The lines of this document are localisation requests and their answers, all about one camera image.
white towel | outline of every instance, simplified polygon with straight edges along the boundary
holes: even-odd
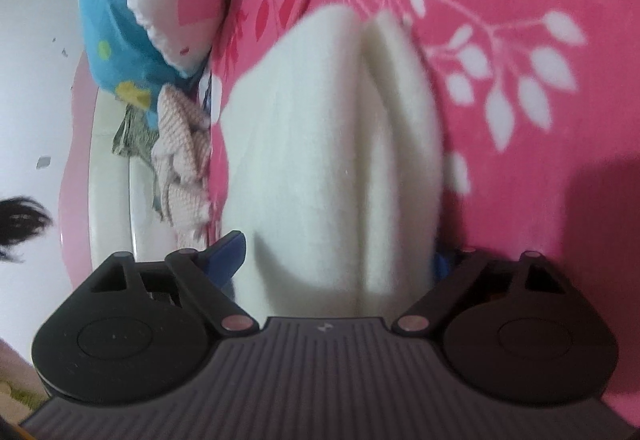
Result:
[[[151,161],[160,191],[163,218],[174,228],[177,244],[201,250],[210,203],[206,192],[211,140],[210,119],[178,88],[166,84],[158,97],[159,137]]]
[[[431,287],[442,143],[427,77],[391,14],[305,17],[233,88],[222,233],[236,301],[270,315],[398,316]]]

white fluffy cloth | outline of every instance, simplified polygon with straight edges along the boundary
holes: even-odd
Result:
[[[222,233],[247,237],[236,301],[281,316],[392,320],[432,285],[436,105],[391,14],[305,17],[234,87]]]

dark hair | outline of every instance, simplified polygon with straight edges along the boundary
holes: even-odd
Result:
[[[41,235],[50,224],[46,209],[32,198],[0,201],[0,261],[16,261],[11,248]]]

blue plastic piece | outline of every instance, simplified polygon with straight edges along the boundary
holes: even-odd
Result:
[[[246,238],[234,230],[198,255],[198,266],[216,288],[222,289],[240,269],[246,257]]]
[[[433,275],[436,283],[445,279],[451,273],[449,260],[439,252],[433,255]]]

gray ribbed platform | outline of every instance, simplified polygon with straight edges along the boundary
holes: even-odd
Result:
[[[423,340],[377,319],[273,319],[227,340],[193,380],[115,409],[54,399],[24,424],[38,440],[622,440],[597,400],[496,402],[460,383]]]

